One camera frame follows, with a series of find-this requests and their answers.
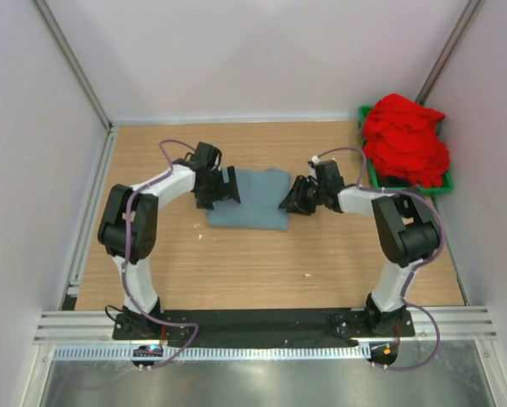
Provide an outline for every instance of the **folded cloth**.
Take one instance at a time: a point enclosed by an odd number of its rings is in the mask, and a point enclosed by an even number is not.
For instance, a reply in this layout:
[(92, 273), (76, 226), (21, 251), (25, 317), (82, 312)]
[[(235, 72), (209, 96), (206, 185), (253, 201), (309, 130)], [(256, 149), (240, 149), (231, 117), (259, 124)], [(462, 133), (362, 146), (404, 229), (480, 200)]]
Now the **folded cloth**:
[(290, 174), (276, 169), (236, 173), (242, 202), (214, 202), (214, 210), (207, 210), (207, 225), (287, 231), (289, 214), (278, 205), (289, 191)]
[(423, 187), (441, 187), (449, 151), (436, 125), (445, 115), (400, 95), (378, 102), (366, 117), (365, 154), (382, 176), (397, 176)]

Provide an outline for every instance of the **wooden tabletop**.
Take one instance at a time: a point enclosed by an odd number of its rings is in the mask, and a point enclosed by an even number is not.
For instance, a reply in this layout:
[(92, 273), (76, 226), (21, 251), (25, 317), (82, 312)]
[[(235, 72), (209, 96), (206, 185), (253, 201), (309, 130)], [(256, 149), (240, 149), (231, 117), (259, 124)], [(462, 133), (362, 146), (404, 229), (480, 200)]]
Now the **wooden tabletop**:
[[(121, 127), (97, 218), (110, 188), (146, 181), (167, 168), (158, 142), (204, 141), (223, 152), (223, 165), (247, 170), (276, 167), (307, 175), (306, 162), (338, 146), (359, 145), (357, 123), (252, 123)], [(173, 159), (187, 152), (169, 145)], [(334, 153), (346, 183), (361, 165), (353, 152)], [(159, 212), (151, 254), (152, 278), (167, 309), (263, 309), (362, 306), (378, 282), (384, 256), (375, 222), (319, 208), (291, 215), (288, 232), (213, 228), (192, 194)], [(121, 307), (118, 271), (94, 233), (76, 309)], [(448, 251), (420, 271), (409, 300), (463, 304)]]

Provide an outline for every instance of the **gray floor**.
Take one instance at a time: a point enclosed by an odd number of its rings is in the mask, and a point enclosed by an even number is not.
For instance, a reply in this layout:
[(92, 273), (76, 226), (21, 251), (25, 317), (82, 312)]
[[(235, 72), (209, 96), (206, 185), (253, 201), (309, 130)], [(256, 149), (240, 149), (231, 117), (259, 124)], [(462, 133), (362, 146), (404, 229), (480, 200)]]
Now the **gray floor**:
[[(398, 363), (425, 359), (432, 343), (402, 343)], [(364, 360), (176, 363), (132, 372), (98, 390), (131, 362), (54, 362), (42, 406), (490, 407), (495, 406), (473, 342), (446, 342), (429, 365), (399, 373)]]

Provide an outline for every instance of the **red towel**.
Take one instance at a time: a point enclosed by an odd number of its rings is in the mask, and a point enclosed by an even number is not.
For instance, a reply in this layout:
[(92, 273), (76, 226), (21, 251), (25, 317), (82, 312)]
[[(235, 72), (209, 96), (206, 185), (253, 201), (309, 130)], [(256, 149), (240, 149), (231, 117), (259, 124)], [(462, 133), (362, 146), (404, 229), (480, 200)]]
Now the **red towel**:
[(397, 176), (422, 187), (441, 187), (449, 151), (434, 131), (445, 115), (391, 94), (366, 117), (365, 154), (382, 176)]

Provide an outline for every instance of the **robotic arm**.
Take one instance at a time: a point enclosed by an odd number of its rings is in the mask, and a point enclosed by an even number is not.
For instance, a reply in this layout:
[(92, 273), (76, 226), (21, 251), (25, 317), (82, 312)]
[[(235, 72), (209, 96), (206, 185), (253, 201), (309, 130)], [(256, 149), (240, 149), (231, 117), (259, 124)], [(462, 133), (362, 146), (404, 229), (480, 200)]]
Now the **robotic arm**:
[[(431, 257), (440, 244), (440, 226), (416, 198), (346, 186), (333, 160), (320, 162), (313, 157), (309, 165), (313, 169), (311, 175), (296, 178), (280, 208), (288, 213), (312, 215), (318, 205), (324, 205), (338, 213), (374, 216), (386, 260), (378, 285), (366, 299), (365, 317), (373, 334), (391, 334), (404, 317), (403, 297), (418, 265)], [(405, 224), (403, 219), (411, 222)]]
[[(149, 185), (138, 193), (131, 211), (131, 255), (126, 265), (126, 284), (131, 296), (147, 313), (159, 318), (162, 313), (158, 294), (153, 289), (148, 256), (156, 240), (158, 212), (183, 193), (193, 192), (197, 208), (213, 209), (213, 202), (233, 199), (241, 202), (234, 167), (220, 168), (222, 153), (214, 146), (200, 142), (193, 154), (173, 163), (172, 171), (136, 184), (132, 187), (115, 185), (103, 212), (97, 233), (98, 241), (122, 271), (125, 261), (125, 208), (130, 196), (138, 189)], [(124, 301), (124, 332), (158, 332), (159, 326), (137, 312), (128, 295)]]

